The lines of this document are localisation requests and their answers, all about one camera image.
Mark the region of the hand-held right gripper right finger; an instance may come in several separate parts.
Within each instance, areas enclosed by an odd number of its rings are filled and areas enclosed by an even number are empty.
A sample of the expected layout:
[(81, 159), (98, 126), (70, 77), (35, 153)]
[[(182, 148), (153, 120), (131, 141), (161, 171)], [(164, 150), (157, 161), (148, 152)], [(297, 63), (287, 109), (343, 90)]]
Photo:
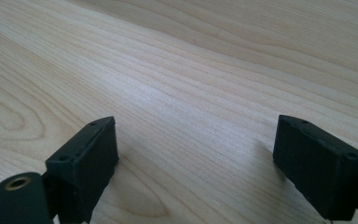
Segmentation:
[(358, 149), (316, 125), (280, 115), (274, 163), (317, 212), (350, 220), (358, 211)]

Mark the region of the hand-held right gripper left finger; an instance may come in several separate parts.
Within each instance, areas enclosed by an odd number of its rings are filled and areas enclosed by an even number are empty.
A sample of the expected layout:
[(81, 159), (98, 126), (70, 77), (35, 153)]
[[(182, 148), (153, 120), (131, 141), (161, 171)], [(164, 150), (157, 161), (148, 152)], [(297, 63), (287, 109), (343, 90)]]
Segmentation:
[(61, 223), (91, 221), (119, 161), (115, 124), (113, 117), (94, 120), (46, 160), (49, 212)]

